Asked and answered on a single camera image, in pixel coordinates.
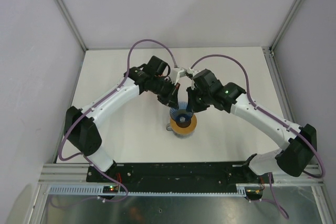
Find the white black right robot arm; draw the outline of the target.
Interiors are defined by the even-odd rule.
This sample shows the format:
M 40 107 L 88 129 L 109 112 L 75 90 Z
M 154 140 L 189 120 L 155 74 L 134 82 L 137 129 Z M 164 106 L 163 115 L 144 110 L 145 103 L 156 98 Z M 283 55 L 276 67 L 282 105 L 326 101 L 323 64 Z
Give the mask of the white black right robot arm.
M 187 88 L 187 110 L 198 113 L 213 106 L 247 121 L 278 145 L 277 150 L 253 154 L 245 161 L 242 169 L 245 181 L 254 183 L 261 175 L 270 172 L 283 171 L 293 177 L 304 172 L 314 156 L 312 149 L 317 148 L 317 133 L 313 126 L 300 126 L 278 117 L 249 101 L 247 92 L 235 83 L 222 85 L 208 69 L 188 69 L 186 75 L 192 80 L 192 86 Z

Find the blue glass cone dripper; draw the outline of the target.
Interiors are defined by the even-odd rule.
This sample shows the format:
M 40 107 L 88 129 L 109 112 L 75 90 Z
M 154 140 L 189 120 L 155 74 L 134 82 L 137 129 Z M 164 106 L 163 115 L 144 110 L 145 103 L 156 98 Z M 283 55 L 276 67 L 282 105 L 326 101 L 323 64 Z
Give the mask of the blue glass cone dripper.
M 191 120 L 193 113 L 187 110 L 188 103 L 185 101 L 178 103 L 178 108 L 170 108 L 170 117 L 176 123 L 184 123 Z

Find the wooden ring dripper holder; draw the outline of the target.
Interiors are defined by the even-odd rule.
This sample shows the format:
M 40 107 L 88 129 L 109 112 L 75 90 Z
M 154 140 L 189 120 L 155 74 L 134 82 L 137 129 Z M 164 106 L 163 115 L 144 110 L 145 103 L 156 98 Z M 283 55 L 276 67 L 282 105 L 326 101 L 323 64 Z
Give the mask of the wooden ring dripper holder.
M 197 118 L 195 115 L 191 117 L 190 120 L 182 123 L 177 123 L 172 118 L 170 118 L 170 128 L 173 133 L 180 136 L 189 136 L 193 134 L 197 126 Z

